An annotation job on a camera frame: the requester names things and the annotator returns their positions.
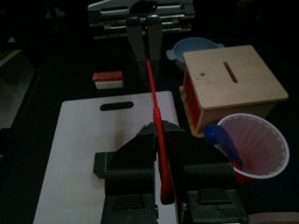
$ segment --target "slot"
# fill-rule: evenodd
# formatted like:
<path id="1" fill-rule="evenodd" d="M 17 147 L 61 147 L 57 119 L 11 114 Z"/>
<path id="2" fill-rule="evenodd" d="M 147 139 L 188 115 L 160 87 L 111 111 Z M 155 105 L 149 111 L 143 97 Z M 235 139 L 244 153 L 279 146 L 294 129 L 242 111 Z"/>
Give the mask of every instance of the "slot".
<path id="1" fill-rule="evenodd" d="M 227 68 L 230 78 L 232 79 L 232 81 L 235 83 L 239 83 L 239 80 L 238 80 L 238 78 L 236 78 L 236 76 L 235 76 L 235 74 L 234 74 L 234 72 L 231 70 L 230 63 L 224 61 L 223 64 L 224 64 L 224 67 Z"/>
<path id="2" fill-rule="evenodd" d="M 101 111 L 109 111 L 116 109 L 131 109 L 135 106 L 135 104 L 131 101 L 121 101 L 121 102 L 112 102 L 105 103 L 100 106 Z"/>

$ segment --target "plastic cup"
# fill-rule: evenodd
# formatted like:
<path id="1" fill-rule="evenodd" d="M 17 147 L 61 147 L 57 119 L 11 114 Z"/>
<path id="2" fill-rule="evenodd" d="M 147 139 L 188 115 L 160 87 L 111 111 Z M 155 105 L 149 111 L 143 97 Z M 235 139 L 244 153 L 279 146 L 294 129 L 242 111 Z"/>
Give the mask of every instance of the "plastic cup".
<path id="1" fill-rule="evenodd" d="M 168 60 L 174 60 L 175 65 L 184 72 L 183 53 L 222 47 L 224 47 L 223 44 L 216 44 L 207 38 L 190 37 L 182 39 L 172 50 L 166 51 L 166 55 Z"/>
<path id="2" fill-rule="evenodd" d="M 286 168 L 290 159 L 288 145 L 278 128 L 256 115 L 232 114 L 218 123 L 231 137 L 243 160 L 234 164 L 236 183 L 270 179 Z"/>

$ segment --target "blue object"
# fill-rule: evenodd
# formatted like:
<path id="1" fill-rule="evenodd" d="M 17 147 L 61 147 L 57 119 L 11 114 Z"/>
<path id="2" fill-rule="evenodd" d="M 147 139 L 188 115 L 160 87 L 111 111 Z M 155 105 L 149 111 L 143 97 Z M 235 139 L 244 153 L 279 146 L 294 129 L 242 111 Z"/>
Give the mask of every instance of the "blue object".
<path id="1" fill-rule="evenodd" d="M 230 138 L 228 132 L 219 125 L 210 125 L 204 129 L 204 139 L 207 143 L 216 144 L 219 149 L 227 155 L 231 161 L 236 161 L 239 165 L 243 165 L 242 158 L 235 144 Z"/>

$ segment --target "cutting board handle hole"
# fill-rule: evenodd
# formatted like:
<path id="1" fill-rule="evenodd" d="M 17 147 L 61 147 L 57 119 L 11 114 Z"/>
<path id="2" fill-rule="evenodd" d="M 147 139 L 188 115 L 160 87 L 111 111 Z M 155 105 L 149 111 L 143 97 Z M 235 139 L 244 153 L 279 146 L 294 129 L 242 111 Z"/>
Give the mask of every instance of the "cutting board handle hole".
<path id="1" fill-rule="evenodd" d="M 101 111 L 109 111 L 116 109 L 131 109 L 135 104 L 131 101 L 112 102 L 100 105 L 99 109 Z"/>

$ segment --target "black table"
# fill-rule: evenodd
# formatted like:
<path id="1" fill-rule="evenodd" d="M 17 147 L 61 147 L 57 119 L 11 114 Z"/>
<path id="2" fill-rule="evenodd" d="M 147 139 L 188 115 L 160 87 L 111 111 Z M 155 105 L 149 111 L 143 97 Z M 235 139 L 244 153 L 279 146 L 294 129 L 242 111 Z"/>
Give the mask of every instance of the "black table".
<path id="1" fill-rule="evenodd" d="M 252 45 L 286 91 L 287 101 L 279 102 L 267 120 L 279 128 L 290 145 L 291 159 L 284 172 L 268 180 L 238 187 L 247 213 L 295 212 L 299 208 L 299 144 L 298 144 L 298 51 L 292 40 L 266 22 L 244 27 L 195 25 L 192 32 L 163 37 L 163 54 L 156 90 L 171 90 L 179 123 L 188 130 L 179 86 L 183 73 L 166 58 L 164 51 L 178 40 L 202 36 L 224 46 Z M 41 60 L 39 73 L 13 123 L 9 157 L 4 163 L 0 188 L 0 223 L 32 223 L 43 186 L 52 138 L 61 103 L 68 100 L 148 92 L 136 74 L 125 38 L 77 41 L 53 46 Z M 93 72 L 124 72 L 124 88 L 96 90 Z"/>

